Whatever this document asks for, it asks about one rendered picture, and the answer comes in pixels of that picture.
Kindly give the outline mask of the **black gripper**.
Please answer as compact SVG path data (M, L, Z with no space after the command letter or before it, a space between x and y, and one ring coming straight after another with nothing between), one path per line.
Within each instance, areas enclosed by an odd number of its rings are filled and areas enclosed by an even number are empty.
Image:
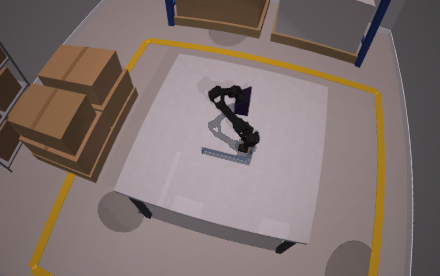
M252 127L252 126L251 126ZM252 127L252 132L254 131L254 127ZM249 147L247 146L245 138L241 138L244 141L244 144L239 144L238 151L248 153ZM246 144L246 145L245 145Z

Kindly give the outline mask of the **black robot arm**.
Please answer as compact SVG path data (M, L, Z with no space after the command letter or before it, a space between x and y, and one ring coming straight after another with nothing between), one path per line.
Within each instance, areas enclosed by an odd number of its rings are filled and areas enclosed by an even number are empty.
M220 101L215 102L214 99L220 96ZM221 88L220 86L215 86L208 92L208 97L210 101L215 103L215 106L221 110L221 112L231 121L233 124L233 128L236 133L241 137L245 138L247 146L253 147L260 142L259 132L252 132L252 127L249 122L244 121L242 118L239 118L235 115L235 113L227 106L225 102L225 96L230 98L236 98L238 102L245 101L247 93L244 94L242 92L242 88L240 86L232 86L231 88ZM242 134L240 134L242 132Z

